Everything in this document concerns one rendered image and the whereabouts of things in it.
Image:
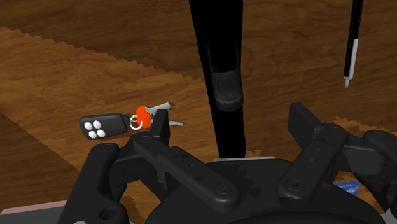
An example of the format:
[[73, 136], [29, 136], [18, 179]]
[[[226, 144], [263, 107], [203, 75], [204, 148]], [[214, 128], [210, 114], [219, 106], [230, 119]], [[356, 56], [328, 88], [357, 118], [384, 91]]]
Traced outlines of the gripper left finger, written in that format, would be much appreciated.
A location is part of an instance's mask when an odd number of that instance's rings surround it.
[[157, 177], [164, 187], [174, 178], [219, 213], [233, 211], [240, 201], [236, 184], [185, 150], [169, 147], [166, 109], [155, 114], [148, 132], [131, 135], [124, 147], [94, 146], [85, 160], [57, 224], [130, 224], [119, 200], [127, 183]]

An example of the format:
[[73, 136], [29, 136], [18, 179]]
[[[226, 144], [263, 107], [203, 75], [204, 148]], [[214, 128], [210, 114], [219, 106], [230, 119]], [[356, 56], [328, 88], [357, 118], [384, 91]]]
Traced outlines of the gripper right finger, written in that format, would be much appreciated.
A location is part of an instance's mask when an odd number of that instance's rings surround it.
[[397, 216], [397, 136], [369, 130], [355, 136], [339, 125], [320, 122], [301, 102], [290, 105], [288, 131], [301, 148], [280, 179], [279, 195], [309, 200], [339, 171], [351, 172], [384, 211]]

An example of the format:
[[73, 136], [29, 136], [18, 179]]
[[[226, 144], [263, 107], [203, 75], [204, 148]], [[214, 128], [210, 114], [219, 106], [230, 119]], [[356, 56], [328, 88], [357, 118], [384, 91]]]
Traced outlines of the blue flat box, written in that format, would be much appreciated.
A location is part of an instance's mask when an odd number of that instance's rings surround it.
[[357, 180], [355, 180], [355, 181], [337, 181], [337, 182], [334, 182], [334, 185], [349, 192], [350, 194], [352, 194], [354, 196], [357, 196], [358, 192], [359, 192], [360, 182]]

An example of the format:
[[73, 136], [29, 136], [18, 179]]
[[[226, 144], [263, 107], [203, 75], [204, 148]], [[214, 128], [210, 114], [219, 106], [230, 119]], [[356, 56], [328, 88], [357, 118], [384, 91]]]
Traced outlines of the black key fob with keys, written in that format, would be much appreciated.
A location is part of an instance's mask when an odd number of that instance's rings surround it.
[[183, 122], [169, 120], [168, 110], [171, 107], [171, 104], [166, 102], [151, 108], [139, 106], [131, 116], [121, 113], [83, 116], [79, 120], [79, 126], [89, 140], [115, 137], [129, 130], [148, 130], [152, 136], [168, 141], [169, 127], [184, 125]]

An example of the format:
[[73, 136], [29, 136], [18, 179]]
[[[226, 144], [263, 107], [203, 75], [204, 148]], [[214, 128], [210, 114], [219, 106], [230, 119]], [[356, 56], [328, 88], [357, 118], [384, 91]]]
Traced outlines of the black and white pen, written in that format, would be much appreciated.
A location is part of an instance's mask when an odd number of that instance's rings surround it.
[[352, 10], [349, 24], [349, 35], [344, 65], [344, 87], [354, 78], [354, 68], [358, 51], [359, 29], [363, 10], [363, 0], [352, 0]]

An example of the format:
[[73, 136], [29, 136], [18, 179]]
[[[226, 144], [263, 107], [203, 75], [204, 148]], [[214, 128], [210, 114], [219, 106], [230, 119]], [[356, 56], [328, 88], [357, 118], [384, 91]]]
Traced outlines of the long black bar-shaped object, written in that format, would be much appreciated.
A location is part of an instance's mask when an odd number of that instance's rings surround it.
[[243, 0], [188, 0], [220, 158], [244, 158]]

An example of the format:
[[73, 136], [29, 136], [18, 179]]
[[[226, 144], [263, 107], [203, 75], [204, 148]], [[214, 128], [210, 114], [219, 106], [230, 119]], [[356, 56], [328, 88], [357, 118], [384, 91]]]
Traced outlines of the grey slab with pink edge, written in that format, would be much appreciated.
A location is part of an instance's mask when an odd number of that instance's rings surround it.
[[0, 224], [56, 224], [66, 201], [8, 208], [0, 213]]

